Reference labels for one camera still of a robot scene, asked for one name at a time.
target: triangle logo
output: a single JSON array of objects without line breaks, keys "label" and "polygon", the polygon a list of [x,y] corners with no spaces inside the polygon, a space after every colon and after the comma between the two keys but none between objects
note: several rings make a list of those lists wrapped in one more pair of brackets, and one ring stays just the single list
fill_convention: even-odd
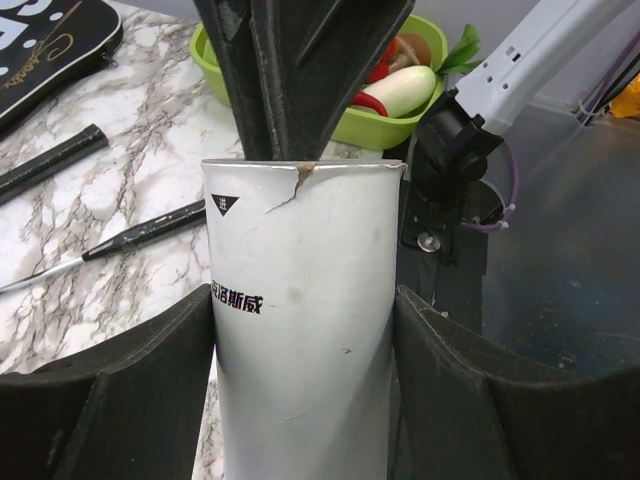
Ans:
[{"label": "triangle logo", "polygon": [[218,207],[218,211],[220,215],[223,217],[227,214],[227,212],[233,207],[233,205],[238,201],[238,197],[229,197],[227,195],[211,195],[213,198],[213,203]]}]

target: black pouch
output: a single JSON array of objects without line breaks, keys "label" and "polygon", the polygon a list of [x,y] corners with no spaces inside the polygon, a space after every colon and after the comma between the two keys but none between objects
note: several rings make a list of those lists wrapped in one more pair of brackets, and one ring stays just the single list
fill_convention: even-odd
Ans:
[{"label": "black pouch", "polygon": [[0,137],[55,91],[108,66],[122,33],[101,0],[0,2]]}]

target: green bowl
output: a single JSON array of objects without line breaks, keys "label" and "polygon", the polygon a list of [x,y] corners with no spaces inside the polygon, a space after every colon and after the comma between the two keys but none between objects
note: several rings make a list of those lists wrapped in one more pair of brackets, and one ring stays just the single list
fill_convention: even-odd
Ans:
[{"label": "green bowl", "polygon": [[[447,39],[442,30],[429,20],[411,15],[401,32],[420,35],[427,41],[431,47],[431,66],[433,68],[439,67],[446,58],[448,53]],[[204,78],[215,96],[229,106],[229,96],[224,85],[222,72],[202,24],[198,25],[191,37],[189,48],[191,56],[202,69]],[[444,86],[445,79],[438,78],[436,89],[429,102],[401,118],[381,117],[374,113],[347,108],[331,139],[371,150],[386,150],[395,147],[409,138],[422,115],[442,94]]]}]

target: metal bolt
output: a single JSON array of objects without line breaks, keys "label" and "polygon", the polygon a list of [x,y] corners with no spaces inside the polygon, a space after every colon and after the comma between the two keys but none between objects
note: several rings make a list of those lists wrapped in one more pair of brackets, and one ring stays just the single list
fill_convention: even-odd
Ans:
[{"label": "metal bolt", "polygon": [[418,246],[427,253],[435,253],[440,250],[440,240],[429,232],[418,235]]}]

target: marble surface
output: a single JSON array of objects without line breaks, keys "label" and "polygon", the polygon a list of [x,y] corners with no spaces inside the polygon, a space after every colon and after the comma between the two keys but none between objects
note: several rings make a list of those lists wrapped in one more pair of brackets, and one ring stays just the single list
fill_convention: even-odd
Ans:
[{"label": "marble surface", "polygon": [[[2,142],[0,173],[91,123],[110,148],[0,209],[0,284],[202,198],[200,160],[242,156],[231,111],[189,56],[195,24],[114,6],[125,30],[117,67],[76,83]],[[381,153],[330,143],[324,156]],[[28,373],[153,317],[208,282],[208,268],[200,227],[0,297],[0,373]],[[193,478],[223,478],[215,368]]]}]

